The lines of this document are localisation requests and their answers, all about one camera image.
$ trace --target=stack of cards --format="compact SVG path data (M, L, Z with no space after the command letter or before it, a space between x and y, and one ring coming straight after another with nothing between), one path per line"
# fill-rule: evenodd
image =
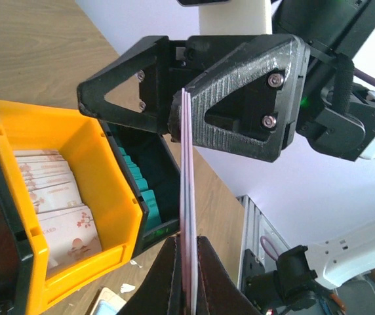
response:
M123 155L126 165L128 165L129 171L135 180L138 189L141 191L141 196L148 206L149 214L147 218L146 230L152 230L162 223L159 208L155 200L154 191L148 190L147 180L143 178L140 168L132 161L130 156L127 155L125 149L119 147L119 150Z
M92 213L57 150L16 150L18 166L49 246L49 274L102 251Z

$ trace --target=yellow plastic bin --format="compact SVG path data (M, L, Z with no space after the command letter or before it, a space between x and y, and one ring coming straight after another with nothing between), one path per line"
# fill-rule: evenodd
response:
M57 149L92 211L103 251L47 278L48 245L13 150ZM77 110L0 100L0 164L34 254L26 314L40 314L127 263L142 210L96 119Z

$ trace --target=wooden table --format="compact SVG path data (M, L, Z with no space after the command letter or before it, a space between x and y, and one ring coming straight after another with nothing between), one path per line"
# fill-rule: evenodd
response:
M115 51L73 0L0 0L0 99L76 108L75 89L117 58ZM137 109L138 86L130 79L111 93ZM168 141L180 160L180 145ZM237 281L244 210L195 152L198 234L207 236L231 279ZM139 287L161 244L70 295L45 314L84 314L96 292L123 283ZM134 293L122 294L128 300Z

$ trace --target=green led light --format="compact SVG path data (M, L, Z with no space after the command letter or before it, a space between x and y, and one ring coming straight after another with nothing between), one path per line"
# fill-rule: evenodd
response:
M155 232L155 235L161 236L161 235L163 235L164 233L167 233L167 232L168 232L168 228L161 228L160 230Z
M302 108L307 108L310 106L310 102L308 101L308 99L305 97L301 100L301 103L300 103L300 107Z

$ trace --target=white wall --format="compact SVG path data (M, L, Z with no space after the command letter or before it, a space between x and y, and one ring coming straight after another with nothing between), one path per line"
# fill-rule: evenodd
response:
M119 53L145 35L185 39L199 33L197 9L176 0L77 2ZM354 61L375 76L375 31ZM375 161L323 156L298 135L275 163L198 150L235 195L254 200L290 246L333 238L375 219Z
M199 34L197 7L177 0L76 0L77 4L119 53L147 35L187 39Z

